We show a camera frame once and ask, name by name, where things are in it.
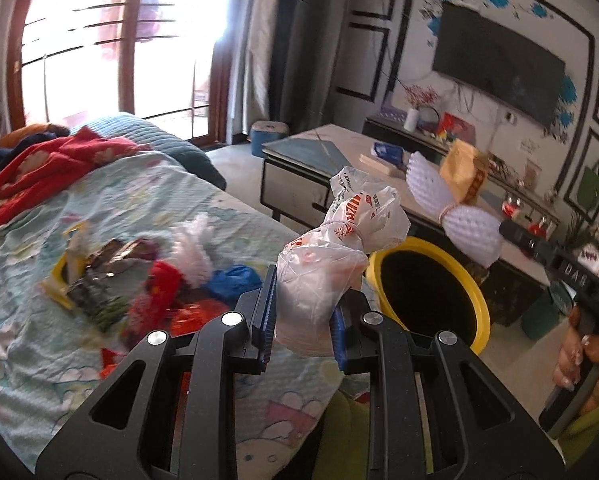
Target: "wall socket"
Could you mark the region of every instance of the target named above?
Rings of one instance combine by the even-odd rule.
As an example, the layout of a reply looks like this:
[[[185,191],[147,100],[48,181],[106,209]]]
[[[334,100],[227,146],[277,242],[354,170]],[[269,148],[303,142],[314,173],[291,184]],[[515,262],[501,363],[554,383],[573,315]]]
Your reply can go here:
[[[514,113],[512,113],[511,111],[507,111],[503,115],[503,120],[509,124],[512,124],[513,126],[515,126],[515,124],[517,124],[517,116]]]

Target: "floor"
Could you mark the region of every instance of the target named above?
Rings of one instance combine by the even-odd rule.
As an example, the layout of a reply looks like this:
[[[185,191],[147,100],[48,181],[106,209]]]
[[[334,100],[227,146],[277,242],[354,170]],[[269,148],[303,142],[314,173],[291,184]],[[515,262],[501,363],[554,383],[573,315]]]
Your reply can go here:
[[[208,155],[226,178],[227,192],[258,211],[271,214],[269,208],[259,203],[262,159],[251,155],[250,144],[227,146]],[[288,218],[282,217],[282,223],[298,233],[306,231]],[[564,322],[535,343],[522,332],[519,321],[508,328],[494,324],[489,343],[480,355],[534,418],[553,388],[551,375],[565,330]]]

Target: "red blanket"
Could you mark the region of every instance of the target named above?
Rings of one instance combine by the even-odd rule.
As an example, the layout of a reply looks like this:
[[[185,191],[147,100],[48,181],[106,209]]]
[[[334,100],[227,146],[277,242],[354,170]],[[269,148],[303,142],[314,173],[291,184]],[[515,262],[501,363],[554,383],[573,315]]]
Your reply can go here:
[[[66,189],[89,171],[146,149],[123,137],[103,139],[87,126],[73,137],[31,146],[0,171],[0,225]]]

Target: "snack bag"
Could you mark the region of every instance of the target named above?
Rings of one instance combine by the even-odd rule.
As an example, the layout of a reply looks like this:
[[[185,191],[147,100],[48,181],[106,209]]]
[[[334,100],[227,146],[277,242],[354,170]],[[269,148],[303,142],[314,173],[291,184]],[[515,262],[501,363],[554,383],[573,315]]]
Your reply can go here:
[[[463,140],[456,140],[439,168],[439,176],[449,185],[455,202],[475,205],[488,179],[489,165],[486,153]]]
[[[320,227],[277,258],[275,340],[307,356],[331,356],[328,321],[342,295],[361,288],[366,254],[400,244],[410,227],[395,189],[346,167],[331,179],[335,200]]]

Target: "human hand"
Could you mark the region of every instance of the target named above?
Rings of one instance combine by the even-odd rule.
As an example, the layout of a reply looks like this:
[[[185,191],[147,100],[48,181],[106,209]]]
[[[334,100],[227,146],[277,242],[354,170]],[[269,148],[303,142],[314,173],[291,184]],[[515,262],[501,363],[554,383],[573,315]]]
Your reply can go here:
[[[577,325],[580,322],[581,311],[578,306],[573,309],[568,320],[570,326],[568,332],[559,349],[559,358],[555,371],[553,372],[553,382],[569,391],[575,389],[580,377],[580,365],[585,355],[596,364],[599,364],[599,335],[580,336],[577,332]],[[583,404],[579,415],[585,415],[599,406],[599,380],[595,384],[593,393]]]

